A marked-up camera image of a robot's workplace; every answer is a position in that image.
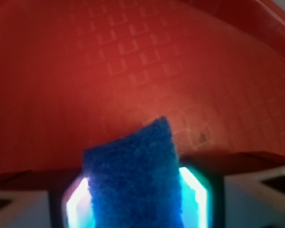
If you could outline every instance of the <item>led light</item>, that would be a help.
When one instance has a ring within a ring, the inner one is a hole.
[[[91,196],[88,188],[88,180],[87,178],[83,178],[78,187],[74,190],[71,197],[66,203],[66,212],[67,212],[67,219],[68,219],[68,225],[69,228],[77,228],[80,224],[80,221],[78,219],[78,204],[79,202],[85,198],[84,200],[87,200],[87,203],[91,201]]]
[[[182,178],[184,226],[192,227],[195,224],[199,228],[207,228],[207,191],[187,168],[182,167],[179,171]],[[95,227],[91,199],[88,180],[83,178],[66,203],[69,228]],[[194,216],[192,211],[196,209],[199,211],[197,217]]]
[[[180,174],[188,186],[196,192],[195,200],[199,204],[199,227],[207,228],[207,190],[187,168],[181,167]]]

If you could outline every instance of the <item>blue sponge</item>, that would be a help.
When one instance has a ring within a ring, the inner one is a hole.
[[[97,228],[182,228],[178,158],[166,118],[85,150]]]

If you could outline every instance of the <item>textured plastic surface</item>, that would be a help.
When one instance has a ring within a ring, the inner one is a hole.
[[[178,0],[0,7],[0,173],[78,167],[162,115],[179,154],[285,155],[285,59]]]
[[[178,159],[165,118],[88,149],[84,174],[99,228],[181,228]]]

